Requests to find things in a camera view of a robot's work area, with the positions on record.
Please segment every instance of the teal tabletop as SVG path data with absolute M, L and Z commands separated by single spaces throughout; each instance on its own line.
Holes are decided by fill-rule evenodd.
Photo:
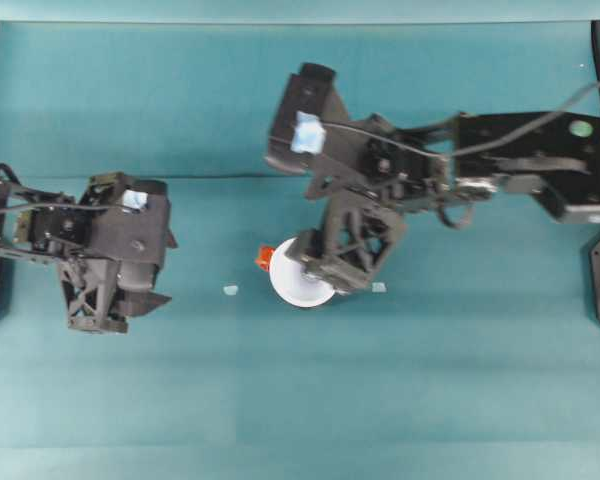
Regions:
M 253 262 L 324 206 L 262 161 L 300 63 L 335 68 L 354 116 L 409 126 L 555 107 L 595 79 L 589 34 L 1 23 L 0 162 L 74 194 L 103 171 L 163 178 L 180 246 L 157 286 L 173 300 L 125 336 L 68 330 L 53 269 L 7 266 L 0 479 L 600 480 L 600 226 L 505 195 L 460 232 L 410 216 L 385 293 L 312 310 Z

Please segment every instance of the orange object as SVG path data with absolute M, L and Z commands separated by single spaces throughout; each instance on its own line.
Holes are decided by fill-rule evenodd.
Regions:
M 268 245 L 262 245 L 258 251 L 258 258 L 256 258 L 256 265 L 258 265 L 265 272 L 269 271 L 269 263 L 271 263 L 271 257 L 276 249 Z

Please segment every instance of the black wire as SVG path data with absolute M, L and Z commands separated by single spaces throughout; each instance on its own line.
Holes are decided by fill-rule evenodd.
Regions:
M 365 135 L 369 138 L 373 138 L 389 145 L 394 145 L 398 148 L 402 148 L 403 150 L 411 151 L 417 153 L 419 155 L 429 157 L 429 158 L 439 158 L 439 159 L 448 159 L 450 157 L 462 157 L 466 155 L 473 155 L 476 153 L 484 152 L 491 149 L 496 149 L 508 145 L 519 138 L 533 132 L 534 130 L 553 122 L 555 119 L 565 115 L 567 110 L 574 106 L 576 103 L 580 102 L 583 98 L 585 98 L 589 93 L 593 90 L 600 90 L 600 82 L 590 83 L 589 85 L 585 85 L 584 87 L 579 88 L 576 92 L 571 95 L 562 105 L 560 105 L 556 110 L 551 112 L 547 112 L 539 117 L 521 125 L 520 127 L 514 128 L 506 135 L 503 135 L 500 138 L 496 138 L 495 140 L 490 140 L 484 143 L 478 143 L 476 145 L 471 145 L 468 147 L 460 148 L 458 150 L 454 150 L 449 153 L 438 153 L 431 152 L 429 150 L 423 150 L 418 147 L 414 147 L 413 145 L 409 145 L 408 143 L 400 142 L 397 140 L 393 140 L 391 138 L 378 135 L 372 132 L 369 132 L 363 128 L 354 127 L 351 125 L 347 125 L 344 123 L 337 122 L 323 122 L 322 125 L 324 127 L 329 128 L 337 128 L 340 130 L 348 130 L 351 132 L 359 133 L 361 135 Z
M 136 208 L 126 207 L 119 204 L 110 205 L 79 205 L 75 203 L 56 203 L 56 202 L 36 202 L 36 203 L 21 203 L 19 205 L 13 205 L 11 207 L 0 208 L 0 215 L 4 215 L 9 212 L 17 212 L 20 210 L 33 210 L 36 208 L 68 208 L 71 210 L 87 210 L 87 211 L 103 211 L 111 210 L 112 208 L 119 208 L 124 212 L 139 212 Z
M 18 176 L 13 171 L 13 169 L 6 163 L 0 163 L 0 173 L 1 172 L 5 174 L 5 176 L 11 183 L 22 185 L 20 183 L 20 180 L 18 179 Z

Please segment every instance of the small blue object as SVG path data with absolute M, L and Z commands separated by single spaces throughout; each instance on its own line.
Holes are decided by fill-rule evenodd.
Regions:
M 291 151 L 295 153 L 322 152 L 327 132 L 316 115 L 298 111 L 296 115 L 296 132 L 291 142 Z

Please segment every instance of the green light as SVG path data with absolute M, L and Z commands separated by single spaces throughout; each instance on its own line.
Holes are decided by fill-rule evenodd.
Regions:
M 571 122 L 571 125 L 569 125 L 569 131 L 576 137 L 587 138 L 593 133 L 593 125 L 584 120 L 574 120 Z

